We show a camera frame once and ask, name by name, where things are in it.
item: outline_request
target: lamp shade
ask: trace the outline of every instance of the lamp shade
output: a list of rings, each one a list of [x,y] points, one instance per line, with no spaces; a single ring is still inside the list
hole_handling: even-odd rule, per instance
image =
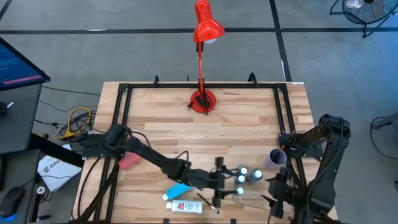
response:
[[[220,23],[213,19],[210,3],[207,0],[198,0],[195,4],[198,25],[193,32],[193,41],[196,43],[219,38],[225,34]]]

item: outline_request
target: concrete floor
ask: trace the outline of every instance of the concrete floor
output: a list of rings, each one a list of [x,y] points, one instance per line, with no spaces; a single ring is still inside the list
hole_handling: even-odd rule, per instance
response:
[[[330,16],[334,0],[277,0],[281,28],[361,27]],[[0,7],[6,0],[0,0]],[[1,30],[193,28],[195,0],[13,0]],[[225,27],[274,27],[269,1],[214,0],[213,14]],[[398,27],[393,16],[385,27]],[[282,33],[292,81],[306,84],[314,120],[324,113],[351,122],[352,137],[335,182],[336,208],[345,223],[396,223],[398,162],[371,144],[369,122],[398,112],[398,32]],[[106,81],[186,80],[197,76],[192,34],[2,35],[52,77],[47,86],[99,93]],[[241,81],[255,72],[260,81],[283,81],[274,32],[227,33],[206,47],[206,80]],[[98,97],[43,89],[41,99],[58,106],[98,104]],[[40,104],[37,119],[65,121],[66,113]],[[34,132],[57,134],[35,124]],[[374,133],[376,144],[398,157],[389,127]],[[78,178],[40,206],[45,223],[66,222]]]

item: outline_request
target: computer monitor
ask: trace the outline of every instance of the computer monitor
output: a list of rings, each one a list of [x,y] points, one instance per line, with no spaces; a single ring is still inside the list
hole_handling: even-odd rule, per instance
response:
[[[48,75],[0,37],[0,91],[49,81]]]

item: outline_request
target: fan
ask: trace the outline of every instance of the fan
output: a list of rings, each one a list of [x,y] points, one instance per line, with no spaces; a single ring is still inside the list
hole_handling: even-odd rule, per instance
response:
[[[336,0],[330,8],[330,14],[344,14],[351,22],[364,25],[363,38],[371,35],[395,14],[398,6],[398,0],[342,0],[343,12],[333,12],[338,1],[340,0]],[[382,22],[367,34],[368,25],[381,20]]]

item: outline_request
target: wooden table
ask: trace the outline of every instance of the wooden table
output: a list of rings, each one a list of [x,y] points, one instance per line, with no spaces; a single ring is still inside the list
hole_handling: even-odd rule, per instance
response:
[[[106,131],[109,128],[118,86],[118,82],[104,83],[95,119],[96,129]],[[302,83],[287,83],[287,88],[296,130],[306,132],[313,127],[313,119],[305,87]],[[167,157],[175,157],[180,152],[188,150],[194,169],[210,171],[217,156],[223,156],[224,163],[230,169],[240,164],[261,167],[269,151],[278,147],[279,122],[273,91],[269,88],[211,89],[216,95],[217,104],[207,116],[187,108],[193,91],[194,89],[188,88],[134,89],[127,125],[146,134],[152,147]],[[283,96],[282,93],[279,95],[284,122],[287,125]],[[122,113],[123,108],[120,109],[119,122]],[[88,159],[85,162],[78,192],[94,161],[95,159]],[[98,192],[103,161],[104,159],[97,163],[88,178],[83,191],[82,210]],[[303,164],[307,180],[312,180],[319,163],[315,159],[304,158]],[[277,170],[264,170],[264,176],[273,177],[276,172]],[[166,209],[162,194],[173,184],[158,167],[144,160],[128,171],[120,170],[112,222],[162,223],[164,218],[169,218],[170,223],[229,223],[231,219],[237,219],[238,223],[267,221],[269,214],[267,210],[237,204],[232,196],[222,201],[219,215],[205,204],[203,204],[203,214],[172,212]],[[233,179],[227,180],[226,189],[233,187]],[[252,187],[262,194],[268,194],[267,182]],[[187,192],[179,199],[200,200],[197,192],[199,190]],[[210,200],[213,191],[205,189],[201,194]],[[77,199],[78,195],[73,209],[75,217]],[[105,216],[107,202],[108,195],[105,195],[101,218]],[[257,203],[262,203],[264,208],[269,209],[265,200]],[[285,214],[283,220],[272,218],[271,223],[289,222],[287,217],[292,216],[292,209],[289,206],[285,206]],[[330,212],[330,216],[336,218],[335,209]]]

